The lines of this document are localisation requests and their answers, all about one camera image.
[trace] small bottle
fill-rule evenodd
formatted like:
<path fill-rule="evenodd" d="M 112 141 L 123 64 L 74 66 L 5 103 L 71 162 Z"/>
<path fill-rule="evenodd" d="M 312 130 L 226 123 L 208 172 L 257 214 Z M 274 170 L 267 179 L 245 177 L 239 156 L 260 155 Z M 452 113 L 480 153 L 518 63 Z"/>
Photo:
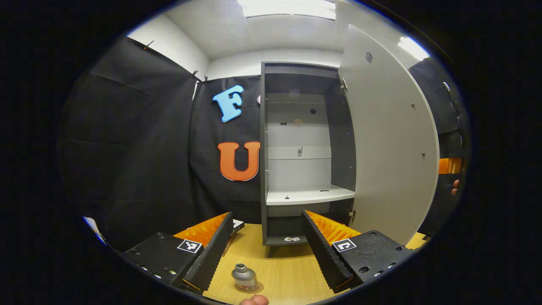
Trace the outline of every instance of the small bottle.
<path fill-rule="evenodd" d="M 255 291 L 259 288 L 256 273 L 247 268 L 245 264 L 235 264 L 231 276 L 233 276 L 237 287 L 241 290 Z"/>

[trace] ceiling light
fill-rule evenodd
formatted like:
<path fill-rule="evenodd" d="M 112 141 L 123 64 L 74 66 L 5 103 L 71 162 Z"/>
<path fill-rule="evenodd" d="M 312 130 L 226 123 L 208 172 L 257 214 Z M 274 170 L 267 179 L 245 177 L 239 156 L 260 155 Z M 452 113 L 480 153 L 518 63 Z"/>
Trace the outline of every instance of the ceiling light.
<path fill-rule="evenodd" d="M 427 52 L 420 45 L 410 38 L 401 37 L 401 40 L 397 45 L 419 61 L 429 57 L 429 54 L 427 54 Z"/>
<path fill-rule="evenodd" d="M 327 0 L 237 0 L 246 18 L 305 15 L 335 20 L 335 3 Z"/>

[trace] ceiling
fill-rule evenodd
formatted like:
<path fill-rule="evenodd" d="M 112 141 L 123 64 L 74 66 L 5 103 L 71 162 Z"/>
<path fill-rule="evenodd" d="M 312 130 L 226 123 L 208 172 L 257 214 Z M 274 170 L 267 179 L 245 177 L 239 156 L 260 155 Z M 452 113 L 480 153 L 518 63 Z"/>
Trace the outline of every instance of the ceiling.
<path fill-rule="evenodd" d="M 237 0 L 191 0 L 165 13 L 210 60 L 266 49 L 343 52 L 352 9 L 336 4 L 335 21 L 296 15 L 246 18 Z"/>

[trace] letter u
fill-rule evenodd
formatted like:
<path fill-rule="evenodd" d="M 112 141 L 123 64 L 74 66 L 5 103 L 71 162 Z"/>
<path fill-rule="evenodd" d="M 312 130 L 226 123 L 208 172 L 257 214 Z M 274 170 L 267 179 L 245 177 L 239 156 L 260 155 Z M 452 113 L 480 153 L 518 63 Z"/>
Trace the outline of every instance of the letter u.
<path fill-rule="evenodd" d="M 239 144 L 224 142 L 218 145 L 220 150 L 220 172 L 229 180 L 247 181 L 256 176 L 259 165 L 260 142 L 247 142 L 244 147 L 248 150 L 248 166 L 246 170 L 235 169 L 235 151 Z"/>

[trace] orange object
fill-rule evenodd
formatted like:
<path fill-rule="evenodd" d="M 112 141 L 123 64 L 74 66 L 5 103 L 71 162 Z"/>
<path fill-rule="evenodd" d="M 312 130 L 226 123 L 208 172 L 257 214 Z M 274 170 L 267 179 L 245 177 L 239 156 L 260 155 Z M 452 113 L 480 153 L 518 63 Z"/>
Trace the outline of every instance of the orange object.
<path fill-rule="evenodd" d="M 461 172 L 461 158 L 440 159 L 438 162 L 438 174 L 459 174 Z"/>
<path fill-rule="evenodd" d="M 220 150 L 220 172 L 229 180 L 247 181 L 258 173 L 260 142 L 247 142 L 244 147 L 248 150 L 248 166 L 246 170 L 235 169 L 235 151 L 239 144 L 224 142 L 218 145 Z"/>
<path fill-rule="evenodd" d="M 228 214 L 224 213 L 222 215 L 218 215 L 217 217 L 213 217 L 193 227 L 189 227 L 173 236 L 198 242 L 201 243 L 203 247 L 207 247 L 207 244 L 215 234 L 216 229 L 218 229 L 224 218 L 226 218 L 226 215 Z"/>
<path fill-rule="evenodd" d="M 343 224 L 333 221 L 327 217 L 305 210 L 316 224 L 322 235 L 326 238 L 327 243 L 331 246 L 333 242 L 358 236 L 359 233 Z"/>

